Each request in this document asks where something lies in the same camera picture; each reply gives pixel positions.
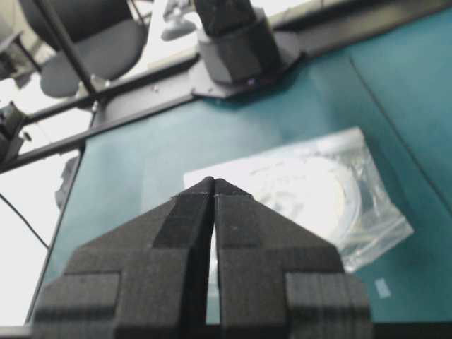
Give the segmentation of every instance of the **clear plastic bag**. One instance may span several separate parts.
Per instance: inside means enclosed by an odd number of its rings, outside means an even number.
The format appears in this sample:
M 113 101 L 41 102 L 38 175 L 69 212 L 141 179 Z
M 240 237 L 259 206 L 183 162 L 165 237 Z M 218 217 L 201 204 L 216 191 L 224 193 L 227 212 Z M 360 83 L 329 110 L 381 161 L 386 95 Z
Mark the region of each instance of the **clear plastic bag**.
M 353 272 L 413 233 L 391 203 L 358 128 L 187 173 L 222 177 L 336 245 Z

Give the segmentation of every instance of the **black cable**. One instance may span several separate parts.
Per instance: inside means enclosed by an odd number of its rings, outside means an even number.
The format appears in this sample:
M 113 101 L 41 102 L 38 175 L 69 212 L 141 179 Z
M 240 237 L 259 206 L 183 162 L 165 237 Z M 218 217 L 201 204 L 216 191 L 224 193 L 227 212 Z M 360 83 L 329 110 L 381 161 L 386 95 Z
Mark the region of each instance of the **black cable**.
M 131 0 L 130 2 L 131 2 L 131 4 L 132 4 L 132 6 L 133 6 L 133 9 L 135 9 L 135 12 L 136 12 L 136 14 L 138 15 L 138 18 L 140 19 L 140 22 L 141 22 L 141 25 L 143 26 L 143 29 L 146 30 L 146 24 L 145 24 L 145 22 L 144 22 L 144 18 L 143 18 L 143 16 L 141 15 L 141 12 L 140 12 L 140 10 L 138 9 L 137 5 L 135 4 L 135 0 Z
M 30 223 L 25 219 L 25 217 L 14 207 L 14 205 L 12 203 L 9 202 L 9 200 L 7 198 L 4 197 L 3 194 L 0 193 L 0 199 L 3 200 L 5 202 L 6 205 L 9 206 L 9 208 L 11 210 L 14 211 L 15 214 L 17 214 L 17 216 L 22 219 L 22 221 L 27 225 L 27 227 L 30 229 L 30 231 L 35 235 L 35 237 L 37 237 L 37 239 L 40 241 L 40 243 L 46 248 L 49 249 L 49 245 L 47 245 L 44 240 L 42 240 L 42 238 L 40 237 L 40 235 L 38 233 L 36 233 L 36 231 L 33 229 L 33 227 L 31 227 Z

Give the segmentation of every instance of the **chair backrest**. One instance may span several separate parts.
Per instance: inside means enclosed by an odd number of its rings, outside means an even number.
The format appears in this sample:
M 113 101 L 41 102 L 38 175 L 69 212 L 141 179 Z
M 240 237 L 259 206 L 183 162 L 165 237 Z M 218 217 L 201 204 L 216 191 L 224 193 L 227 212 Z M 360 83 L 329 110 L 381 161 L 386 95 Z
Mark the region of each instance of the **chair backrest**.
M 108 28 L 119 21 L 132 18 L 127 0 L 49 0 L 72 41 L 77 42 Z M 20 0 L 31 28 L 54 49 L 57 41 L 46 26 L 33 0 Z

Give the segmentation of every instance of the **white wall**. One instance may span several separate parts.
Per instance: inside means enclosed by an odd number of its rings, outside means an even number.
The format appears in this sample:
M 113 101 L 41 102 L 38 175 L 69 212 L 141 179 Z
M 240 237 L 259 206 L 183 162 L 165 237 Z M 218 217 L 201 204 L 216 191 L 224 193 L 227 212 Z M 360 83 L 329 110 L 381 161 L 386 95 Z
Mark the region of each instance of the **white wall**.
M 36 43 L 38 37 L 28 25 L 18 0 L 0 0 L 0 16 L 0 37 L 3 36 L 2 30 L 6 23 L 13 32 L 23 31 L 22 42 L 25 48 L 29 49 Z

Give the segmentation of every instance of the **teal table surface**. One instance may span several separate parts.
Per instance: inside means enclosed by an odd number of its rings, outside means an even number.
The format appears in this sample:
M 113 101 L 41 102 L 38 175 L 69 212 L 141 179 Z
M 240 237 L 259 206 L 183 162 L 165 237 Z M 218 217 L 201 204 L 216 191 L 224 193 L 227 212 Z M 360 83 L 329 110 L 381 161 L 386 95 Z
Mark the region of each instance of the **teal table surface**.
M 415 233 L 357 274 L 376 322 L 452 321 L 452 10 L 300 64 L 277 86 L 197 100 L 91 138 L 44 282 L 72 251 L 183 189 L 183 174 L 360 127 Z M 376 280 L 391 295 L 381 299 Z

